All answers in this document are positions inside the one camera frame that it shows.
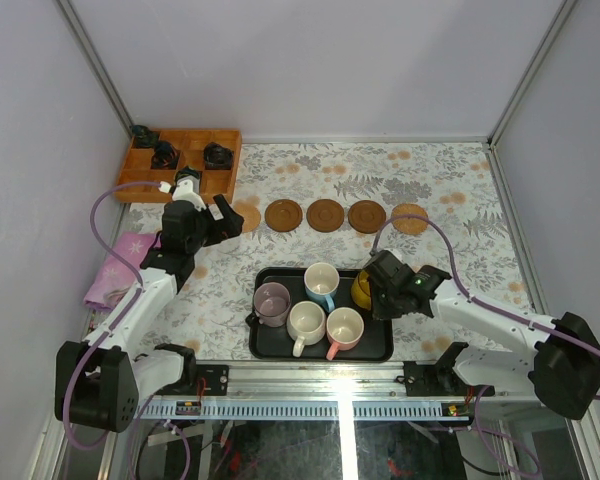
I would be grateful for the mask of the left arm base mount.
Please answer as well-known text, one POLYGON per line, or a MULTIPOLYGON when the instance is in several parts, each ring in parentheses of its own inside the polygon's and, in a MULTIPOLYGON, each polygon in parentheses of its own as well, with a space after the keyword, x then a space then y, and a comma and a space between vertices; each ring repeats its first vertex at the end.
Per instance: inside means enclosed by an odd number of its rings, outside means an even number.
POLYGON ((161 344, 132 365, 140 399, 150 395, 225 396, 229 366, 197 363, 189 347, 161 344))

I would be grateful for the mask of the woven rattan coaster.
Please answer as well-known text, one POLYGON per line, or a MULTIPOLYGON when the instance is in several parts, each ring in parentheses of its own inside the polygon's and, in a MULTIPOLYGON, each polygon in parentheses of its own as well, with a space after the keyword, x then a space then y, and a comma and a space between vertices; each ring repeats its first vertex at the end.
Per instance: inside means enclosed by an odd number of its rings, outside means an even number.
POLYGON ((255 230, 261 223, 261 214, 258 208, 246 202, 238 201, 233 205, 233 210, 243 217, 242 232, 248 233, 255 230))
POLYGON ((403 203, 392 210, 392 217, 407 214, 410 214, 409 218, 402 218, 393 222, 396 230, 407 235, 420 235, 428 228, 428 223, 420 220, 420 217, 428 217, 426 210, 421 206, 413 203, 403 203))

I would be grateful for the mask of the yellow mug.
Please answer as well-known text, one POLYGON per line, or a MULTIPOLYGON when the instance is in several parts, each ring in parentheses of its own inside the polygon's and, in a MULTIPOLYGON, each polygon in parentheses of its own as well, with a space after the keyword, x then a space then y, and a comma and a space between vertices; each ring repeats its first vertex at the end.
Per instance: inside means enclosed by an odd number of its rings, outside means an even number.
POLYGON ((361 270, 355 277, 350 289, 353 302, 364 310, 371 310, 372 300, 369 284, 369 275, 365 270, 361 270))

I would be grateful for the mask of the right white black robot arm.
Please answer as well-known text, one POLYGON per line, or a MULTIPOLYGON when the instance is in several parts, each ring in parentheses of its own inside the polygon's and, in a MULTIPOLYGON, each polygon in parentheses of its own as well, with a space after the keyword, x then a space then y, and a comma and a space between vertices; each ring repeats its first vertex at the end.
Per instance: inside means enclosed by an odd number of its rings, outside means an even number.
POLYGON ((438 387, 458 394, 469 385, 533 393, 554 413, 580 420, 600 389, 600 343, 588 323, 567 312, 556 319, 521 312, 463 292, 454 277, 426 265, 412 270, 389 250, 374 249, 363 267, 371 312, 389 321, 424 315, 471 329, 501 352, 464 347, 436 369, 438 387))

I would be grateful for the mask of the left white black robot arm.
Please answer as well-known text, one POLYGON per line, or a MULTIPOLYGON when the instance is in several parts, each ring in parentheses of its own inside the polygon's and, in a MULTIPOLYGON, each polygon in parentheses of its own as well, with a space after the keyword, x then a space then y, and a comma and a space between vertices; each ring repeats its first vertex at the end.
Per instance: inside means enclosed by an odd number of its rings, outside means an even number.
POLYGON ((65 427, 111 432, 128 428, 141 400, 171 388, 192 392, 199 381, 193 349, 162 343, 139 353, 157 315, 181 291, 204 247, 239 236, 244 219, 223 195, 221 216, 190 200, 164 206, 162 228, 135 271, 135 281, 110 315, 81 342, 65 342, 56 355, 55 416, 65 427))

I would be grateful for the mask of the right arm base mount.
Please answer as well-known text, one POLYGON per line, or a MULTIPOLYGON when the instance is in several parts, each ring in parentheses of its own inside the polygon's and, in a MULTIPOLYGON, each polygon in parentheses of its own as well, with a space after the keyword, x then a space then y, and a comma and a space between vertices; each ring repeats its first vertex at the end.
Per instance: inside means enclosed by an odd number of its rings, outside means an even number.
POLYGON ((434 364, 405 361, 403 376, 406 393, 416 397, 465 396, 470 385, 454 372, 458 356, 469 344, 453 342, 434 364))

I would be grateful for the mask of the blue mug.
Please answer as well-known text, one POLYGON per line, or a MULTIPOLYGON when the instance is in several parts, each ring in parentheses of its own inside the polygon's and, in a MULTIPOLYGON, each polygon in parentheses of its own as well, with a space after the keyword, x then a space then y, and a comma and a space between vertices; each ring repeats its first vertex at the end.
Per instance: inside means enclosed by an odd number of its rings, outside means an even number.
POLYGON ((340 283, 337 269, 328 263, 314 263, 306 269, 303 279, 307 297, 331 313, 340 283))

